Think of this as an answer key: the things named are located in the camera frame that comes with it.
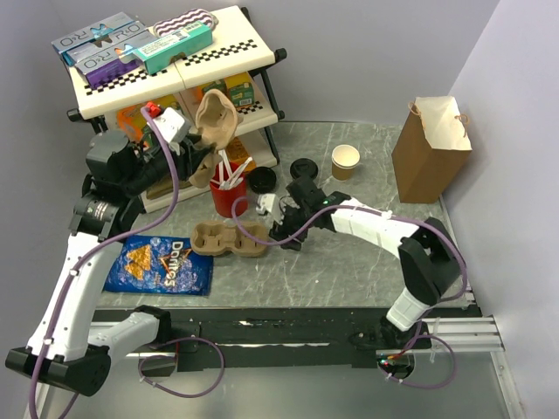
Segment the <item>brown pulp cup carrier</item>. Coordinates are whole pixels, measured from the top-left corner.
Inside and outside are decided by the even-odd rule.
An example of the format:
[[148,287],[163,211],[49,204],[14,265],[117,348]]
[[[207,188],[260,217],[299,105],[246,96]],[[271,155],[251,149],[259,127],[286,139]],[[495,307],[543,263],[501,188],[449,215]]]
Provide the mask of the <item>brown pulp cup carrier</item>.
[[219,152],[235,137],[242,118],[228,97],[218,89],[210,89],[197,109],[195,125],[203,148],[212,148],[189,178],[192,186],[203,189],[210,184],[216,166],[222,161]]

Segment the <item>brown paper cups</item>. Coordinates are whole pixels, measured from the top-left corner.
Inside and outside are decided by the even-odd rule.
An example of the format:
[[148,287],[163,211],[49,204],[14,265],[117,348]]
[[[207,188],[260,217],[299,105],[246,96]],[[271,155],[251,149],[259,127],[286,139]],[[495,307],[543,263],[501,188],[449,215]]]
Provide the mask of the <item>brown paper cups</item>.
[[358,149],[351,145],[342,144],[335,147],[331,156],[332,176],[338,181],[347,181],[353,176],[360,158]]

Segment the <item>brown paper takeout bag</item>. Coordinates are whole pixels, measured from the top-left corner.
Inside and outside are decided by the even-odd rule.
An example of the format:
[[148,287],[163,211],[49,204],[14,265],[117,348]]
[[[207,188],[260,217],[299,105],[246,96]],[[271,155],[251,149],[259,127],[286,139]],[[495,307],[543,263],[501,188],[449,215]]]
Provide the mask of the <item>brown paper takeout bag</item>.
[[472,152],[470,119],[452,96],[417,97],[392,151],[399,200],[435,203]]

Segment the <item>black coffee cup lids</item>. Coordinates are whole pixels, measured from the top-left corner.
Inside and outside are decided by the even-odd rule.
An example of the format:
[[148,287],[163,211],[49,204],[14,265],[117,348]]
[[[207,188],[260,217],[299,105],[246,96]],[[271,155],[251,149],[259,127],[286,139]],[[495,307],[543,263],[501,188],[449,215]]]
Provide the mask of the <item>black coffee cup lids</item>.
[[248,186],[255,194],[272,193],[276,189],[277,176],[268,167],[256,167],[246,177]]

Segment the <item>single brown pulp carrier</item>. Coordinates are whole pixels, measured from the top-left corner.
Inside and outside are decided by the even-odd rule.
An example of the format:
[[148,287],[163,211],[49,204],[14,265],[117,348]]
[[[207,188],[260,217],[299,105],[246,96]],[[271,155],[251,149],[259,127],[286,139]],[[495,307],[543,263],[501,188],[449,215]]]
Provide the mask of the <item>single brown pulp carrier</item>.
[[233,253],[243,258],[262,256],[267,247],[247,237],[237,225],[222,221],[206,221],[196,225],[190,235],[192,250],[203,256]]

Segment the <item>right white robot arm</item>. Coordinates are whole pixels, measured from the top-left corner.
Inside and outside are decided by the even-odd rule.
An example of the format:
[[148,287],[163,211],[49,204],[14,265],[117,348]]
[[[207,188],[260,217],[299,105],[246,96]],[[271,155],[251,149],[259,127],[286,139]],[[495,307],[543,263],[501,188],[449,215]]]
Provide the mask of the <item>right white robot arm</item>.
[[276,195],[259,198],[259,207],[273,217],[269,235],[281,248],[299,251],[315,227],[357,237],[399,260],[404,288],[380,321],[390,347],[402,347],[419,335],[422,318],[449,299],[447,291],[464,275],[464,259],[436,218],[418,221],[372,209],[340,191],[327,195],[308,176],[291,182],[287,192],[292,204]]

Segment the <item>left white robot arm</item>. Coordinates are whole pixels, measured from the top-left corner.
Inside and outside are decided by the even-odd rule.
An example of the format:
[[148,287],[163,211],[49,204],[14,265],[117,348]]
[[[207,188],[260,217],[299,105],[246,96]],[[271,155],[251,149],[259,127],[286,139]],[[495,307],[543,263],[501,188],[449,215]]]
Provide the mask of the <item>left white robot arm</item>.
[[144,211],[141,194],[169,175],[192,175],[212,151],[198,134],[142,150],[121,130],[93,137],[86,155],[89,172],[70,222],[63,269],[36,331],[23,347],[11,349],[5,366],[34,383],[92,396],[110,369],[139,347],[167,348],[173,338],[169,312],[139,306],[106,331],[90,332],[97,301],[135,219]]

